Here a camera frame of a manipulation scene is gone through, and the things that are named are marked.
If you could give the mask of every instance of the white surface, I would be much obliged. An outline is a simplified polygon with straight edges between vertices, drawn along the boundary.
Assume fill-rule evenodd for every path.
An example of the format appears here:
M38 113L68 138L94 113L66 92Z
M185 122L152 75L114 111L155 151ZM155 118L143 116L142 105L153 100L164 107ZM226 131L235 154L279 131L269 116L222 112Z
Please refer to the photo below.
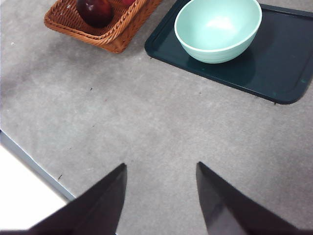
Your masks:
M66 204L0 145L0 230L28 229Z

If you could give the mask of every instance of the red apple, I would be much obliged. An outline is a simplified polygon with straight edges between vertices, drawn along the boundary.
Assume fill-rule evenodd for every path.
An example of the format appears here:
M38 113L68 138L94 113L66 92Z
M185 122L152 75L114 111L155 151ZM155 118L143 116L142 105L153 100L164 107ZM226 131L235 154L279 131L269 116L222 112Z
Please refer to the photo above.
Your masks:
M83 20L95 28L107 26L113 18L108 0L77 0L76 8Z
M122 0L122 3L126 6L131 6L136 0Z

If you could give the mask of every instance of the tray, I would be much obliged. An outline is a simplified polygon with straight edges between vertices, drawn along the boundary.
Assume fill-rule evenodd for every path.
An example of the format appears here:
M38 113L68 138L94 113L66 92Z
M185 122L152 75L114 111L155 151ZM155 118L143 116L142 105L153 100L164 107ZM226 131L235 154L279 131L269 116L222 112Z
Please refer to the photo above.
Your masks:
M263 19L250 47L222 64L189 56L174 33L178 0L145 43L153 58L280 104L299 100L313 74L313 13L261 4Z

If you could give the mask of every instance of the brown wicker basket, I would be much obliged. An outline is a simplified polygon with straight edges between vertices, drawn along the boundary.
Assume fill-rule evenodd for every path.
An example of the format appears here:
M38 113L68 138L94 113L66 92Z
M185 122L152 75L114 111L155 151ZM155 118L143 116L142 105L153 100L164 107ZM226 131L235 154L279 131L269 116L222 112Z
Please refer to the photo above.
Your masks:
M45 25L85 43L121 53L162 0L136 0L125 7L121 0L109 0L114 18L104 28L86 24L76 10L76 0L58 0L45 15Z

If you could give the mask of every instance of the bowl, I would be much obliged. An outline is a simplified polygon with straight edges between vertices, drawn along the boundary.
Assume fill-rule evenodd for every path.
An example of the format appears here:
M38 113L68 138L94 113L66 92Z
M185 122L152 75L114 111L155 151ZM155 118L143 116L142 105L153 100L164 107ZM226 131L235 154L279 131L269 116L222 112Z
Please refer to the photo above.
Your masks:
M190 56L217 64L243 53L261 20L256 0L191 0L178 13L174 29Z

